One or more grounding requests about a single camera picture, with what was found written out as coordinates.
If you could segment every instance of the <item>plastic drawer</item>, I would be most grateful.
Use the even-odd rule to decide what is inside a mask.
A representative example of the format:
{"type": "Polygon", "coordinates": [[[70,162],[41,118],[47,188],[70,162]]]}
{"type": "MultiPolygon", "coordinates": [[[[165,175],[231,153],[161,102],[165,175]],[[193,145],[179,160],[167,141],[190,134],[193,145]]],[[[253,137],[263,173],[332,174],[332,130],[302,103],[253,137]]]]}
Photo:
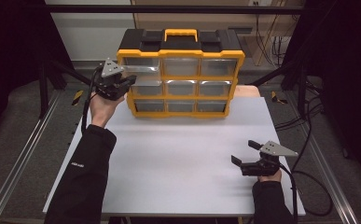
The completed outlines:
{"type": "Polygon", "coordinates": [[[233,76],[237,59],[201,59],[201,76],[233,76]]]}
{"type": "Polygon", "coordinates": [[[137,112],[163,112],[163,100],[134,100],[137,112]]]}
{"type": "Polygon", "coordinates": [[[123,58],[120,66],[124,77],[137,76],[133,86],[159,86],[161,83],[158,58],[123,58]]]}
{"type": "Polygon", "coordinates": [[[162,63],[165,76],[198,75],[199,59],[197,58],[164,58],[162,63]]]}
{"type": "Polygon", "coordinates": [[[200,96],[229,96],[231,81],[200,81],[200,96]]]}
{"type": "Polygon", "coordinates": [[[135,96],[162,95],[162,85],[159,86],[131,86],[132,94],[135,96]]]}
{"type": "Polygon", "coordinates": [[[224,112],[227,101],[206,101],[199,100],[197,102],[198,112],[224,112]]]}
{"type": "Polygon", "coordinates": [[[167,100],[168,112],[193,112],[194,100],[167,100]]]}
{"type": "Polygon", "coordinates": [[[195,95],[197,86],[195,80],[168,80],[165,89],[168,95],[195,95]]]}

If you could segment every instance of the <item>white tabletop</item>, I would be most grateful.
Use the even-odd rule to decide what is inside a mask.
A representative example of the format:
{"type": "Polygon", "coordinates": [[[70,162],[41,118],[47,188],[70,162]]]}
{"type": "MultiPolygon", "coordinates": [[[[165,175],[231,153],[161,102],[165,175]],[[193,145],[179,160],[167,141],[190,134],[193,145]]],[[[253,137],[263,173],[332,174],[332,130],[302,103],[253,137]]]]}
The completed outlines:
{"type": "MultiPolygon", "coordinates": [[[[279,143],[264,98],[235,97],[224,119],[138,119],[125,103],[106,128],[118,138],[110,159],[103,213],[116,216],[238,217],[254,213],[255,176],[231,163],[259,160],[248,140],[279,143]]],[[[80,127],[43,212],[81,137],[80,127]]],[[[287,166],[284,158],[281,163],[287,166]]],[[[283,174],[285,203],[293,211],[283,174]]],[[[299,214],[305,215],[298,198],[299,214]]]]}

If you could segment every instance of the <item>wire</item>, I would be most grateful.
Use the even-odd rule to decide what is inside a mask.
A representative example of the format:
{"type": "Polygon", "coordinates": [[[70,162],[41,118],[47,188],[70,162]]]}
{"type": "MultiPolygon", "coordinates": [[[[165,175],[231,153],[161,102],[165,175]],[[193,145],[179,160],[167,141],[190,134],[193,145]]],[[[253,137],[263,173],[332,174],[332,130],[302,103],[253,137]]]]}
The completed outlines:
{"type": "Polygon", "coordinates": [[[100,91],[99,90],[96,90],[95,94],[93,94],[93,96],[91,96],[91,100],[93,99],[93,97],[95,97],[100,91]]]}
{"type": "Polygon", "coordinates": [[[310,91],[315,91],[315,92],[313,93],[313,94],[315,94],[315,95],[320,94],[320,93],[323,91],[323,89],[314,86],[308,78],[306,79],[306,87],[307,87],[310,91]]]}
{"type": "Polygon", "coordinates": [[[303,145],[303,147],[302,147],[302,150],[301,150],[300,153],[299,153],[299,157],[297,158],[296,162],[294,163],[294,165],[293,165],[293,167],[292,167],[292,169],[291,169],[291,172],[292,172],[293,174],[306,175],[307,177],[309,177],[310,179],[312,179],[313,181],[315,181],[318,185],[320,185],[320,186],[323,188],[323,190],[326,192],[326,194],[328,195],[329,202],[330,202],[329,207],[328,207],[328,210],[327,210],[326,212],[324,212],[324,213],[316,213],[316,212],[313,212],[313,211],[305,208],[305,211],[308,212],[308,213],[310,213],[310,214],[312,214],[312,215],[315,215],[315,216],[318,216],[318,217],[324,217],[324,216],[328,215],[329,213],[331,213],[332,208],[333,208],[332,198],[331,198],[331,196],[329,195],[329,192],[328,192],[327,188],[326,188],[321,182],[319,182],[315,177],[313,177],[312,175],[309,175],[309,174],[307,174],[307,173],[305,173],[305,172],[302,172],[302,171],[296,171],[296,170],[295,170],[296,167],[297,167],[297,164],[299,163],[299,160],[302,158],[302,155],[303,155],[303,153],[305,152],[306,146],[307,146],[307,144],[308,144],[308,142],[309,142],[309,139],[310,139],[310,137],[311,137],[311,133],[312,133],[311,112],[312,112],[317,106],[320,106],[320,105],[321,105],[321,104],[315,105],[312,109],[310,109],[311,102],[312,102],[313,100],[319,99],[319,98],[320,98],[320,95],[317,95],[317,96],[313,97],[313,98],[308,102],[308,109],[307,109],[308,113],[306,113],[306,115],[307,115],[307,121],[308,121],[308,124],[309,124],[309,131],[308,131],[308,135],[307,135],[307,138],[306,138],[306,140],[305,140],[305,143],[304,143],[304,145],[303,145]]]}
{"type": "Polygon", "coordinates": [[[276,64],[273,62],[273,58],[272,58],[273,46],[274,46],[274,45],[272,45],[272,47],[271,47],[271,62],[272,62],[273,67],[275,67],[275,69],[276,69],[276,68],[277,68],[277,67],[276,67],[276,64]]]}
{"type": "MultiPolygon", "coordinates": [[[[268,33],[271,33],[271,30],[273,29],[273,24],[276,22],[276,19],[278,18],[279,15],[276,15],[275,18],[273,19],[273,22],[271,24],[270,29],[268,30],[268,33]]],[[[265,50],[266,45],[264,44],[264,40],[262,39],[261,33],[259,32],[259,15],[256,15],[256,41],[257,41],[257,45],[259,47],[259,49],[261,49],[262,54],[264,55],[265,59],[267,60],[268,63],[274,65],[274,62],[272,62],[268,56],[267,51],[265,50]]]]}
{"type": "Polygon", "coordinates": [[[324,213],[313,212],[313,211],[311,211],[310,209],[308,209],[308,208],[306,208],[304,206],[305,211],[307,213],[312,214],[312,215],[317,216],[317,217],[325,217],[328,214],[330,214],[331,211],[332,211],[332,208],[334,206],[334,203],[332,202],[332,198],[331,198],[331,195],[328,192],[328,189],[318,179],[316,179],[314,176],[312,176],[312,175],[310,175],[308,173],[305,173],[305,172],[302,172],[302,171],[293,171],[293,174],[306,175],[307,177],[312,179],[314,182],[316,182],[318,185],[320,185],[320,187],[322,187],[322,189],[325,191],[325,193],[326,193],[326,195],[328,196],[328,199],[329,199],[329,207],[328,207],[327,211],[325,211],[324,213]]]}
{"type": "Polygon", "coordinates": [[[297,15],[291,15],[291,17],[293,18],[294,21],[298,21],[298,20],[299,20],[299,16],[297,16],[297,15]]]}
{"type": "Polygon", "coordinates": [[[283,40],[283,38],[282,37],[279,37],[279,47],[278,47],[278,52],[277,52],[277,57],[278,57],[278,64],[281,64],[280,63],[280,48],[281,48],[281,46],[282,46],[282,40],[283,40]]]}
{"type": "MultiPolygon", "coordinates": [[[[309,101],[307,111],[310,111],[309,107],[310,107],[310,105],[311,105],[311,102],[312,102],[313,100],[315,100],[315,99],[318,99],[318,98],[320,98],[320,96],[315,96],[315,97],[313,97],[313,98],[309,101]]],[[[299,163],[299,160],[301,159],[303,153],[305,152],[305,148],[306,148],[306,146],[308,145],[309,139],[310,139],[310,137],[311,137],[311,133],[312,133],[311,117],[310,117],[310,114],[309,114],[309,113],[307,113],[306,115],[307,115],[307,121],[308,121],[308,124],[309,124],[309,131],[308,131],[308,134],[307,134],[307,136],[306,136],[306,140],[305,140],[305,143],[304,143],[304,145],[303,145],[303,147],[302,147],[302,150],[300,151],[299,156],[297,157],[296,162],[294,163],[293,167],[291,168],[291,172],[293,172],[293,171],[296,169],[296,167],[297,167],[297,165],[298,165],[298,163],[299,163]]]]}
{"type": "Polygon", "coordinates": [[[93,83],[95,82],[96,74],[100,71],[102,71],[103,67],[100,65],[95,68],[93,71],[92,79],[90,80],[90,89],[88,91],[87,100],[85,100],[83,114],[82,114],[82,120],[81,120],[81,132],[84,133],[87,129],[87,116],[88,116],[88,109],[90,108],[90,100],[97,94],[95,93],[92,97],[92,88],[93,83]]]}
{"type": "MultiPolygon", "coordinates": [[[[322,105],[322,104],[318,104],[318,105],[315,105],[308,113],[310,114],[310,119],[313,118],[314,116],[316,116],[317,114],[320,113],[321,110],[318,110],[318,111],[314,111],[314,109],[316,108],[319,108],[319,106],[322,105]]],[[[277,125],[275,126],[275,129],[276,129],[276,132],[280,132],[280,131],[284,131],[284,130],[287,130],[287,129],[291,129],[291,128],[295,128],[303,123],[306,122],[306,120],[303,120],[301,123],[299,124],[296,124],[296,125],[293,125],[293,126],[290,126],[298,121],[302,120],[302,118],[298,117],[297,119],[292,119],[290,121],[288,121],[287,123],[283,123],[282,125],[277,125]]]]}
{"type": "Polygon", "coordinates": [[[294,218],[294,222],[298,223],[299,221],[299,209],[297,206],[297,186],[296,186],[296,180],[294,179],[294,176],[291,175],[290,171],[287,170],[287,168],[285,168],[285,166],[283,166],[280,163],[280,168],[282,168],[282,170],[284,170],[288,176],[290,177],[290,181],[291,181],[291,189],[293,191],[293,218],[294,218]]]}
{"type": "Polygon", "coordinates": [[[313,87],[309,87],[308,84],[307,84],[307,86],[306,86],[306,90],[307,90],[308,92],[310,92],[311,94],[316,95],[316,96],[320,94],[320,93],[317,92],[313,87]]]}

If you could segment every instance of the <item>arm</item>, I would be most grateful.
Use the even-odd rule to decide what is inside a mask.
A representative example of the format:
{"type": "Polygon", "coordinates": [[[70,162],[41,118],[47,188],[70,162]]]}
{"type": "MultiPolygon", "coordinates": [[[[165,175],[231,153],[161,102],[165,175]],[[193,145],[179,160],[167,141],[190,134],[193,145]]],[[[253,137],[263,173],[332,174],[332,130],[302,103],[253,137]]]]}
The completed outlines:
{"type": "Polygon", "coordinates": [[[108,162],[117,138],[106,130],[117,105],[96,95],[90,102],[91,125],[67,164],[46,214],[45,224],[100,223],[108,162]]]}
{"type": "Polygon", "coordinates": [[[256,224],[292,224],[293,216],[285,206],[280,170],[273,176],[260,176],[253,186],[256,224]]]}

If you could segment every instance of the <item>black jacket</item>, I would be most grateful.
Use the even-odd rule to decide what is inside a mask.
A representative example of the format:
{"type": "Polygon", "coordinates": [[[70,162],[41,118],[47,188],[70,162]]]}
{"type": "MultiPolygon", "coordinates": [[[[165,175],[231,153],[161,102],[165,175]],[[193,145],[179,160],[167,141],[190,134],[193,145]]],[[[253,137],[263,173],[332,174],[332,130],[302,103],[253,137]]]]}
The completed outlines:
{"type": "MultiPolygon", "coordinates": [[[[108,163],[117,138],[90,125],[67,164],[46,214],[45,224],[99,224],[107,185],[108,163]]],[[[255,224],[291,224],[279,182],[253,186],[255,224]]]]}
{"type": "Polygon", "coordinates": [[[285,206],[282,184],[276,181],[256,182],[253,186],[255,224],[293,224],[293,216],[285,206]]]}
{"type": "Polygon", "coordinates": [[[99,224],[108,162],[117,138],[90,125],[67,164],[46,214],[45,224],[99,224]]]}

